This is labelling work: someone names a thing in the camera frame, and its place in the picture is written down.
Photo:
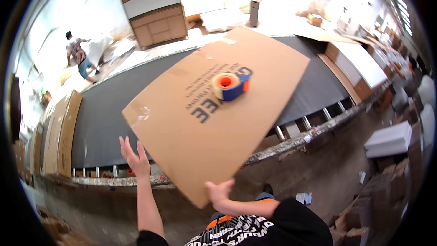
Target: person's arm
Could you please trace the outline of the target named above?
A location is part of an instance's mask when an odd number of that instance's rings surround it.
[[[137,156],[131,148],[129,137],[126,136],[126,140],[120,137],[120,145],[123,157],[137,177],[138,230],[154,232],[164,237],[163,222],[150,186],[150,164],[144,146],[140,141],[137,142]]]
[[[233,201],[229,199],[229,193],[234,185],[234,179],[230,179],[219,185],[212,182],[206,182],[205,187],[208,188],[209,199],[212,206],[218,212],[229,215],[257,215],[264,218],[271,218],[276,210],[279,201]]]
[[[71,57],[71,53],[67,52],[67,66],[70,66],[70,57]]]
[[[402,74],[396,63],[393,63],[391,66],[393,67],[393,69],[396,71],[396,73],[399,75],[400,78],[405,79],[405,75]]]

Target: black t-shirt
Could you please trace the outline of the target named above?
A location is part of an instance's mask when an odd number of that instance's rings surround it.
[[[168,246],[160,235],[141,231],[137,245]],[[185,246],[208,245],[333,245],[325,222],[295,199],[283,201],[270,221],[258,216],[236,216],[198,236]]]

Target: worker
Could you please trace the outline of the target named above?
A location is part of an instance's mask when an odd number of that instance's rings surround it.
[[[391,79],[392,85],[381,98],[376,111],[383,111],[393,99],[399,100],[402,96],[403,88],[413,79],[413,60],[409,59],[406,66],[401,66],[396,62],[390,63],[395,74]]]
[[[129,138],[120,137],[121,152],[137,177],[139,238],[137,245],[168,245],[163,223],[150,186],[150,164],[138,141],[137,156]],[[206,230],[186,246],[202,245],[333,245],[328,226],[296,199],[275,200],[265,186],[258,201],[232,201],[229,194],[234,179],[220,184],[206,182],[215,213]]]
[[[82,47],[80,46],[80,43],[82,42],[89,42],[90,39],[85,40],[85,39],[80,39],[80,38],[76,38],[73,39],[73,35],[71,34],[71,32],[67,32],[65,34],[65,36],[67,37],[67,40],[69,41],[67,44],[67,66],[68,67],[73,67],[75,65],[78,65],[78,69],[79,69],[79,73],[80,75],[87,81],[95,84],[96,80],[94,80],[93,78],[91,78],[90,76],[88,76],[88,73],[86,72],[87,68],[91,68],[92,70],[96,70],[97,68],[94,67],[94,65],[91,63],[91,61],[88,59],[88,57],[86,57],[86,53],[84,52],[84,50],[82,49]]]

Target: patterned shirt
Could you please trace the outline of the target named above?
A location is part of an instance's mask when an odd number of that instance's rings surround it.
[[[74,61],[70,62],[70,65],[72,66],[82,63],[82,61],[86,57],[84,50],[80,46],[80,42],[82,41],[83,39],[80,38],[77,38],[75,40],[70,40],[69,44],[66,47],[67,52],[69,52],[73,56]]]

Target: jeans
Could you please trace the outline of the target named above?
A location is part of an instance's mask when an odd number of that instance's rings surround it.
[[[263,199],[266,199],[266,198],[275,199],[275,197],[273,197],[272,194],[269,194],[269,193],[266,193],[266,192],[262,192],[262,193],[259,193],[259,194],[258,194],[258,196],[255,198],[255,200],[263,200]],[[222,216],[224,216],[222,213],[220,213],[220,212],[215,212],[215,213],[212,214],[212,216],[211,216],[211,221],[214,221],[214,220],[216,220],[216,219],[218,219],[218,218],[221,218]]]
[[[88,78],[88,73],[86,72],[87,68],[91,68],[92,63],[88,59],[88,57],[85,57],[85,59],[80,63],[77,68],[79,69],[80,76],[82,78],[86,79]]]

